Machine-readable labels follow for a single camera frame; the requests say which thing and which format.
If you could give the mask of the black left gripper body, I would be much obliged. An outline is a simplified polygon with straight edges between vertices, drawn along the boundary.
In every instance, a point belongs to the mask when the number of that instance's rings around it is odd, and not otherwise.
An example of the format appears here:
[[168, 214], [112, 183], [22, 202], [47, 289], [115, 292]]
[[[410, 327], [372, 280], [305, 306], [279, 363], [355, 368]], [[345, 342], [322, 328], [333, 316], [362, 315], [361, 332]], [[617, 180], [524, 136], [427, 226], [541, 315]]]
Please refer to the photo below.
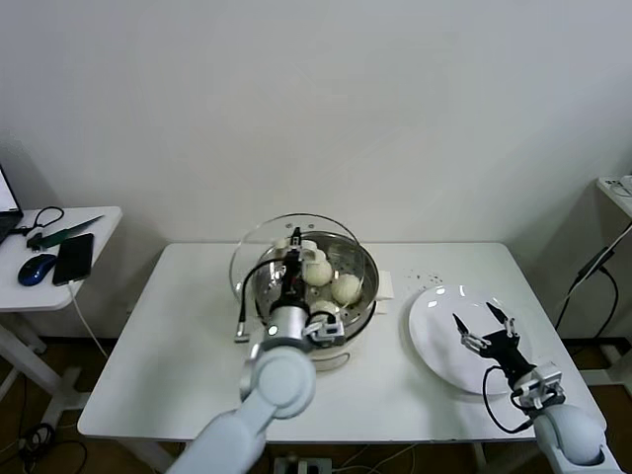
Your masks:
[[305, 283], [302, 278], [301, 251], [292, 248], [283, 257], [284, 274], [281, 279], [280, 301], [283, 304], [303, 303]]

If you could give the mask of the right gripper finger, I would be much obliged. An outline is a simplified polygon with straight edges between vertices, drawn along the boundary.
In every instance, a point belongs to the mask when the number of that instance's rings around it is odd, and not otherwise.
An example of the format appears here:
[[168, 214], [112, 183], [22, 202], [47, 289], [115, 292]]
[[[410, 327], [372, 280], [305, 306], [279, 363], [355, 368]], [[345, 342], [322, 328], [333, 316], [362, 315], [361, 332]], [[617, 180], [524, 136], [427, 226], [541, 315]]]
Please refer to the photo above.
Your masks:
[[461, 344], [473, 353], [480, 353], [490, 346], [490, 343], [483, 338], [472, 334], [463, 321], [455, 314], [452, 314], [457, 330], [460, 335]]
[[517, 332], [514, 327], [514, 318], [509, 318], [502, 309], [490, 302], [487, 302], [486, 305], [496, 320], [505, 328], [507, 336], [509, 338], [517, 337]]

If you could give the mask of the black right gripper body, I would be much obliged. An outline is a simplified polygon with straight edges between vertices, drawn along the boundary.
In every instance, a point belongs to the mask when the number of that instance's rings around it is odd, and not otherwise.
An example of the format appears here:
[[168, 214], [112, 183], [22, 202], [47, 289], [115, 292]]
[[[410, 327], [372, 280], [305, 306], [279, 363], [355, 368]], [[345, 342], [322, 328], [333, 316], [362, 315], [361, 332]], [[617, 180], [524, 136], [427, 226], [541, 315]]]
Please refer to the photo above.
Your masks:
[[535, 368], [520, 352], [518, 334], [509, 336], [506, 332], [494, 332], [484, 336], [483, 340], [487, 345], [480, 351], [481, 357], [491, 358], [498, 363], [509, 386], [515, 386]]

